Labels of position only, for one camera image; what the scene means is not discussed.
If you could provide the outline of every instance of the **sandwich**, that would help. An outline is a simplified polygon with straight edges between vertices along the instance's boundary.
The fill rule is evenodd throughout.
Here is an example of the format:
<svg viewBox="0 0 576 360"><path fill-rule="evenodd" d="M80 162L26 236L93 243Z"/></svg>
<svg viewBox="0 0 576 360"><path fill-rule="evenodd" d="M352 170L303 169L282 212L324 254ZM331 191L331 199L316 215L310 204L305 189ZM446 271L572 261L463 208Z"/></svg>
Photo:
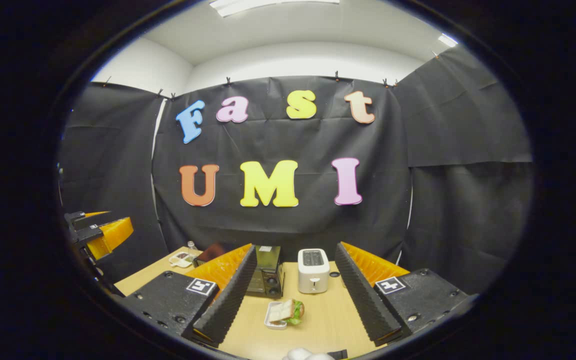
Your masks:
<svg viewBox="0 0 576 360"><path fill-rule="evenodd" d="M268 322L272 325L281 325L281 321L291 325L297 325L302 322L304 316L304 303L295 299L278 303L270 308Z"/></svg>

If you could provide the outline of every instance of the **ceiling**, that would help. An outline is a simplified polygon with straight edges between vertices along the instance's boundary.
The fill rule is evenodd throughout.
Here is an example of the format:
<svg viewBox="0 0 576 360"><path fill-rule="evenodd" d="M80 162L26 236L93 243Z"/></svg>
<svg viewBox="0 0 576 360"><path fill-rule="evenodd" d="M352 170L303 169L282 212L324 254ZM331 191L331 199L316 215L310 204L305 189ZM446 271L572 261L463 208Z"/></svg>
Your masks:
<svg viewBox="0 0 576 360"><path fill-rule="evenodd" d="M221 17L202 1L144 36L196 66L234 51L306 41L382 48L422 62L448 46L441 31L381 0L291 2Z"/></svg>

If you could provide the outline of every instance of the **ceiling light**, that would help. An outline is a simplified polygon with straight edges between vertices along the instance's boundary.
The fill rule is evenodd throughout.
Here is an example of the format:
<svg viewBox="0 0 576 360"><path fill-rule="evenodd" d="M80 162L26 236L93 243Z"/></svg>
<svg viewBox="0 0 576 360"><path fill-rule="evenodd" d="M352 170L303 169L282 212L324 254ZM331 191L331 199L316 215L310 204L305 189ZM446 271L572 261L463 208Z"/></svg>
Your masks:
<svg viewBox="0 0 576 360"><path fill-rule="evenodd" d="M222 18L244 10L281 3L329 3L339 4L339 0L217 0L210 3Z"/></svg>
<svg viewBox="0 0 576 360"><path fill-rule="evenodd" d="M441 36L439 36L439 41L450 46L451 48L454 48L455 45L459 44L457 43L457 41L454 41L454 39L452 39L450 36L446 34L441 34Z"/></svg>

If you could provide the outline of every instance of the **black curtain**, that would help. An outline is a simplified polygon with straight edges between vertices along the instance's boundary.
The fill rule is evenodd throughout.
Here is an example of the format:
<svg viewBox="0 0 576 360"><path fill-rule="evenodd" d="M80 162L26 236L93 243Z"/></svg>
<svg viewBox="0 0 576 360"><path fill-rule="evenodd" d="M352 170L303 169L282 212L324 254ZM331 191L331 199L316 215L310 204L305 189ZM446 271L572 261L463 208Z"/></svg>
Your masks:
<svg viewBox="0 0 576 360"><path fill-rule="evenodd" d="M462 46L395 89L413 200L400 265L430 268L467 293L500 274L530 209L530 141L514 101Z"/></svg>
<svg viewBox="0 0 576 360"><path fill-rule="evenodd" d="M290 119L286 96L292 91L315 93L312 118ZM304 248L322 248L329 258L334 247L348 242L384 258L396 260L410 208L401 109L391 88L364 80L292 76L242 80L186 93L170 101L157 132L153 181L157 212L167 248L192 240L200 249L213 242L282 246L288 261ZM370 124L358 123L344 96L362 91L372 98ZM231 96L249 100L248 118L241 123L217 121L222 101ZM176 116L202 100L201 134L183 143ZM359 205L336 205L336 158L359 159L356 168ZM242 207L243 162L260 162L270 176L281 160L294 160L297 207L270 203ZM182 166L197 166L195 192L204 193L201 167L217 164L215 199L205 207L189 205L181 196Z"/></svg>
<svg viewBox="0 0 576 360"><path fill-rule="evenodd" d="M90 83L66 123L59 154L64 211L111 211L134 232L104 276L119 281L169 253L155 215L151 153L162 98L141 89Z"/></svg>

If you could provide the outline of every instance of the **white toaster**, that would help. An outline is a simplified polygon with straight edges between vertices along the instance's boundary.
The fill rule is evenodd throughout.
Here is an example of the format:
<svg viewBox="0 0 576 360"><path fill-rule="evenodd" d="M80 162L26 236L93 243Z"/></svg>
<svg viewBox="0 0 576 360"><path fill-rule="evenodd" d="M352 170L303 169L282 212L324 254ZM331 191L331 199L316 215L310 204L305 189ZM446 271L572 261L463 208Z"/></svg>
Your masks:
<svg viewBox="0 0 576 360"><path fill-rule="evenodd" d="M328 289L330 264L324 250L303 248L297 255L299 269L299 292L317 294Z"/></svg>

